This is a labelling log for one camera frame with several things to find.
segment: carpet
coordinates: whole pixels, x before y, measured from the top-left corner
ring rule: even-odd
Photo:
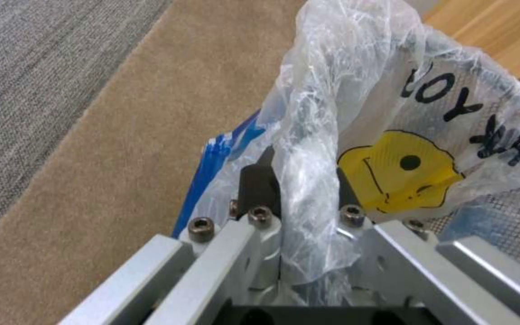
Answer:
[[[163,13],[0,220],[0,324],[57,322],[170,234],[203,144],[260,107],[301,5],[176,0]],[[21,86],[41,87],[56,86]]]
[[[0,217],[171,0],[0,0]]]

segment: gray carpet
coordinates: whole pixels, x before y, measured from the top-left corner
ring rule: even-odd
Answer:
[[[0,0],[0,217],[171,0]]]

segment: yellow smiley face print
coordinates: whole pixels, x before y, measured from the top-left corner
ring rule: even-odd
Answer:
[[[448,187],[464,178],[448,152],[396,130],[385,131],[374,146],[347,150],[339,166],[361,206],[386,214],[441,206]]]

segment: white plastic bag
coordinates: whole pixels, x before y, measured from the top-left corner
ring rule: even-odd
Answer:
[[[359,256],[358,242],[336,234],[337,165],[376,222],[520,190],[520,82],[401,0],[309,0],[252,127],[265,132],[225,161],[191,216],[225,222],[240,169],[272,144],[290,285]],[[323,283],[347,285],[337,273]]]

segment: bolt head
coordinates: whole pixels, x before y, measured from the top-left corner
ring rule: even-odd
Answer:
[[[340,208],[340,222],[348,227],[362,227],[366,217],[362,207],[356,204],[347,204]]]
[[[267,206],[257,206],[248,211],[248,222],[258,229],[266,229],[272,224],[274,214]]]
[[[238,216],[238,200],[230,200],[230,216],[235,218]]]
[[[214,238],[214,222],[207,217],[190,220],[188,224],[188,236],[198,243],[209,242]]]
[[[405,227],[414,232],[417,236],[419,236],[423,240],[427,240],[429,238],[429,233],[425,228],[425,224],[416,220],[416,219],[408,219],[404,220],[403,224]]]

